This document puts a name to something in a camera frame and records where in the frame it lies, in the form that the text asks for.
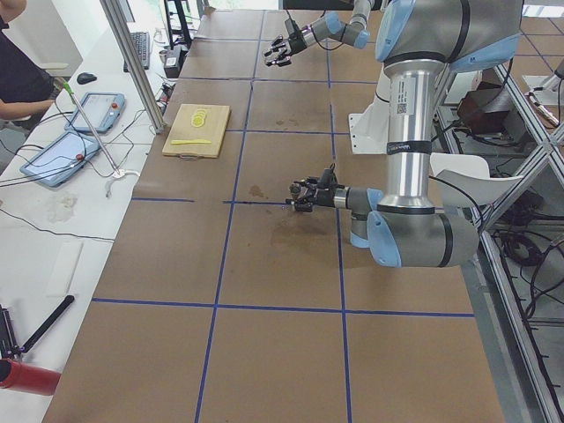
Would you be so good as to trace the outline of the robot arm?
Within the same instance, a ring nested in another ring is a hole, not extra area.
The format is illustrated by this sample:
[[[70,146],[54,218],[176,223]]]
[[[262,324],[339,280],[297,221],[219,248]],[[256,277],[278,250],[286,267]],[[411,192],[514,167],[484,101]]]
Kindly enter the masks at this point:
[[[281,34],[271,42],[263,52],[264,64],[287,66],[292,62],[293,56],[313,45],[322,47],[322,42],[327,39],[338,41],[339,46],[345,44],[357,49],[366,47],[370,37],[367,22],[375,1],[356,0],[345,3],[352,5],[352,16],[348,23],[342,21],[335,11],[326,11],[314,22],[299,27],[287,11],[287,36]]]
[[[481,71],[511,59],[518,45],[519,1],[392,1],[385,9],[375,57],[390,79],[384,191],[347,187],[332,168],[294,182],[289,204],[347,209],[351,241],[389,267],[450,267],[469,260],[476,227],[439,213],[427,195],[432,153],[434,83],[444,69]]]

